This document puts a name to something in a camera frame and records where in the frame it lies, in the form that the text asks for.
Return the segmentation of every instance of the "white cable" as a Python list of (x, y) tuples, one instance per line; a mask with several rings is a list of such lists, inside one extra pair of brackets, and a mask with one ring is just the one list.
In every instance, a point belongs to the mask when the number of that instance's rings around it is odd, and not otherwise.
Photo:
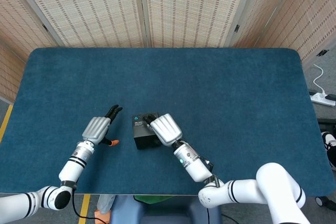
[(315, 82), (317, 79), (319, 79), (319, 78), (323, 75), (323, 69), (322, 69), (321, 67), (315, 65), (315, 64), (314, 64), (314, 66), (317, 67), (317, 68), (319, 68), (319, 69), (321, 69), (322, 73), (321, 73), (319, 76), (317, 76), (317, 77), (313, 80), (313, 83), (314, 83), (317, 87), (319, 87), (320, 89), (322, 89), (322, 94), (325, 95), (326, 93), (325, 93), (324, 89), (323, 89), (321, 86), (319, 86), (318, 84), (316, 84), (316, 82)]

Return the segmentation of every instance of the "sneaker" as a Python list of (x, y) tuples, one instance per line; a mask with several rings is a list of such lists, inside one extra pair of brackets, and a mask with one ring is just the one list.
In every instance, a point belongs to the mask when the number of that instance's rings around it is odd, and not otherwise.
[(321, 134), (330, 166), (334, 171), (336, 171), (336, 139), (330, 134), (330, 132), (322, 132)]

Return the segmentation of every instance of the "woven panel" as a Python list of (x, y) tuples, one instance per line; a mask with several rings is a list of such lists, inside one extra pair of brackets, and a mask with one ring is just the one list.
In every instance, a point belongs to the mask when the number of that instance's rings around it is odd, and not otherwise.
[(142, 47), (135, 0), (35, 0), (69, 47)]
[(336, 39), (336, 0), (285, 0), (259, 47), (288, 47), (307, 59), (327, 39)]
[(0, 40), (23, 60), (38, 47), (54, 44), (19, 0), (0, 0)]
[(0, 97), (14, 102), (25, 64), (0, 44)]
[(148, 0), (152, 47), (222, 47), (239, 0)]
[(247, 8), (240, 20), (240, 29), (235, 35), (234, 47), (253, 47), (262, 29), (271, 17), (280, 0), (248, 0)]

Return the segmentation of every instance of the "black cable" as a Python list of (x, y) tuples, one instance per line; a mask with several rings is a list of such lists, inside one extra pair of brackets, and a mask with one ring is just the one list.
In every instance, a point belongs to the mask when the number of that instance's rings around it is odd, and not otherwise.
[(75, 208), (75, 191), (72, 191), (72, 207), (74, 208), (75, 214), (79, 217), (79, 218), (84, 218), (84, 219), (88, 219), (88, 220), (100, 220), (102, 223), (107, 224), (105, 221), (103, 221), (102, 219), (96, 218), (96, 217), (86, 217), (86, 216), (81, 216), (77, 213), (76, 208)]
[(230, 216), (228, 216), (228, 215), (225, 215), (225, 214), (222, 214), (224, 217), (226, 217), (226, 218), (228, 218), (228, 219), (230, 219), (230, 220), (232, 220), (234, 223), (236, 223), (236, 224), (239, 224), (239, 222), (238, 221), (236, 221), (235, 219), (233, 219), (233, 218), (231, 218)]
[(210, 215), (209, 215), (209, 209), (207, 208), (206, 211), (208, 212), (208, 224), (210, 224)]

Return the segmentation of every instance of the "power strip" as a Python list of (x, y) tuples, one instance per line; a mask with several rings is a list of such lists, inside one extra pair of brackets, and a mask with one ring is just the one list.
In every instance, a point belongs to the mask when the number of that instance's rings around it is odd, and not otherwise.
[(334, 107), (336, 105), (335, 101), (328, 100), (325, 97), (326, 95), (324, 96), (322, 93), (316, 93), (310, 96), (310, 100), (312, 102), (320, 103), (320, 104), (331, 106), (331, 107)]

